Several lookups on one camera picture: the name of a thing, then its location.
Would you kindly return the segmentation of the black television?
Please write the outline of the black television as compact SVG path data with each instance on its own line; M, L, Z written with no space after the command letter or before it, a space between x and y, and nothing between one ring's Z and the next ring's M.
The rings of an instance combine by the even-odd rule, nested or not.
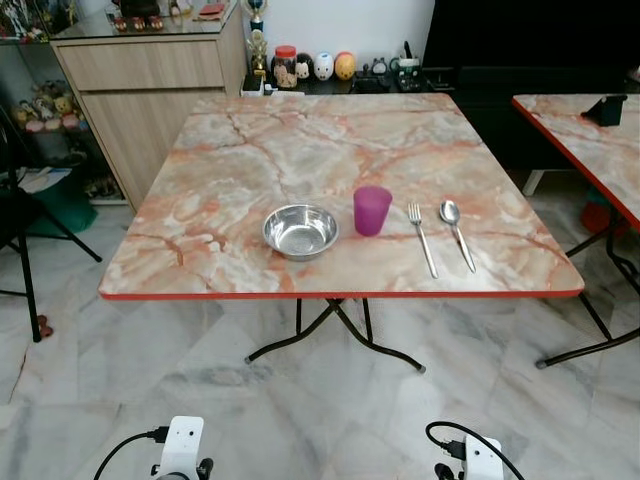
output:
M635 8L627 0L436 0L422 60L430 67L634 68Z

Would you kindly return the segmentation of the gold trophy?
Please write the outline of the gold trophy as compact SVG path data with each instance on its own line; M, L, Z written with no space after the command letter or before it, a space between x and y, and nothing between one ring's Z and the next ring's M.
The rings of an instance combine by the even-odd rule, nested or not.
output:
M265 83L268 81L268 42L261 29L251 29L247 46L250 50L251 73Z

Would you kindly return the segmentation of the purple plastic cup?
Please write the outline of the purple plastic cup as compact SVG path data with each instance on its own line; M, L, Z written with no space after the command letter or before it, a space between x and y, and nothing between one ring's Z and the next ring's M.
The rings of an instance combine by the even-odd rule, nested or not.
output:
M362 186L357 188L355 201L355 229L361 236L379 236L387 220L393 195L389 189L380 186Z

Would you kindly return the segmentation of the white egg figure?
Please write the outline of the white egg figure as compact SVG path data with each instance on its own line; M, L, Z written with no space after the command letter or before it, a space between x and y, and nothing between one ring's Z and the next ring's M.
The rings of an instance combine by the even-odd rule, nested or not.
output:
M334 74L334 56L329 52L317 52L314 56L314 77L316 82L329 81Z

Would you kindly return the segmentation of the steel spoon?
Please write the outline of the steel spoon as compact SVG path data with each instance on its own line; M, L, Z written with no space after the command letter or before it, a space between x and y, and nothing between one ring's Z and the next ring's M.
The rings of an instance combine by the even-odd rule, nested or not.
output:
M445 224L448 224L453 230L454 238L456 238L458 247L460 247L460 252L462 253L463 260L466 261L468 270L470 270L471 273L476 273L477 269L474 262L474 256L471 255L465 236L463 236L462 230L460 229L460 207L458 207L456 202L452 200L444 201L443 204L440 205L439 215L440 219L442 219Z

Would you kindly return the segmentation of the glass display shelf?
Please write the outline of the glass display shelf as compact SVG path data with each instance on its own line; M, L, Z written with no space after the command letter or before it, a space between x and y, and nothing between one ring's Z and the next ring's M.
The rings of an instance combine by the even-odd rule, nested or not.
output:
M0 38L0 115L33 164L69 168L93 204L125 204L51 45Z

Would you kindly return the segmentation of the marble folding table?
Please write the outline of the marble folding table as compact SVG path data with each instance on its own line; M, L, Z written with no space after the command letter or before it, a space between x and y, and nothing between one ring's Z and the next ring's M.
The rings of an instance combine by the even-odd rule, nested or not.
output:
M392 192L379 236L355 229L353 195ZM440 205L460 207L468 270ZM421 207L433 279L406 207ZM291 261L262 223L293 204L337 219L328 250ZM579 271L445 93L227 97L198 102L99 287L109 301L324 300L358 342L346 300L556 298Z

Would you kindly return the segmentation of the green bin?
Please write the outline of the green bin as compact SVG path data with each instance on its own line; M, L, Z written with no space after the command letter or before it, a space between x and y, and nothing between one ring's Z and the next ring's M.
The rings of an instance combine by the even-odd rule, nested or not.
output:
M17 178L24 192L40 201L73 233L90 228L99 216L70 168L19 166Z

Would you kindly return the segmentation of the orange egg figure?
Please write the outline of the orange egg figure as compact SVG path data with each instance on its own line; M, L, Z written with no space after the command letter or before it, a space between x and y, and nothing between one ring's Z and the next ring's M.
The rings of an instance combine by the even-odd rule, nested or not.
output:
M334 77L339 81L351 81L355 77L357 61L349 51L339 52L334 60Z

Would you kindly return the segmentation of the steel fork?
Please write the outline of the steel fork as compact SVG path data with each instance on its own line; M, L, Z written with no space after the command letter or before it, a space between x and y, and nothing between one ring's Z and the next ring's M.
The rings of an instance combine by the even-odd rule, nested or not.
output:
M436 270L435 262L433 259L433 253L430 251L428 239L426 239L424 229L422 229L422 215L421 207L416 202L410 202L406 207L406 215L410 223L415 228L417 237L419 237L419 243L422 250L422 255L425 257L426 264L428 264L428 270L430 271L431 278L438 279L439 274Z

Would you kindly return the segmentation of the wooden drawer cabinet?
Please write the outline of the wooden drawer cabinet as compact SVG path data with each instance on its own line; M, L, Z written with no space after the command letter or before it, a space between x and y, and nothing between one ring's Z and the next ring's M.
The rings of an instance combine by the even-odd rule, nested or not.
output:
M52 51L122 188L145 200L197 102L236 97L247 73L241 3L223 20L165 19L160 32L116 31L105 12L52 37Z

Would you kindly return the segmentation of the black phone stand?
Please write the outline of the black phone stand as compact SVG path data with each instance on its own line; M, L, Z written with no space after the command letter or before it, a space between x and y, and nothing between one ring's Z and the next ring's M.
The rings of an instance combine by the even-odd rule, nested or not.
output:
M622 93L600 97L588 110L582 111L580 116L600 127L613 127L621 123L627 99L628 96Z

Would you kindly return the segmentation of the small steel bowl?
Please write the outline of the small steel bowl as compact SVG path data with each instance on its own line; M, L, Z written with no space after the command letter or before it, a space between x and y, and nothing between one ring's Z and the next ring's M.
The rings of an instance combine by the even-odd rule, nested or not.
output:
M266 216L262 236L276 253L291 261L308 261L337 241L340 227L323 207L293 204L279 207Z

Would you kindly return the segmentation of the green mug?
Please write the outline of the green mug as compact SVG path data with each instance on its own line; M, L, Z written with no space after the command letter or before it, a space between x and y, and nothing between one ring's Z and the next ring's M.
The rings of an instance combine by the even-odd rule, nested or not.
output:
M420 90L420 60L413 56L410 42L403 42L403 54L396 59L396 79L402 91Z

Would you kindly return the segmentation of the red lid jar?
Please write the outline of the red lid jar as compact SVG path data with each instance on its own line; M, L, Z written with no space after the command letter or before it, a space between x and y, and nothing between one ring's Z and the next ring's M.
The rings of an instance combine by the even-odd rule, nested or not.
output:
M296 47L276 46L271 60L271 78L276 90L294 90L298 83L296 74Z

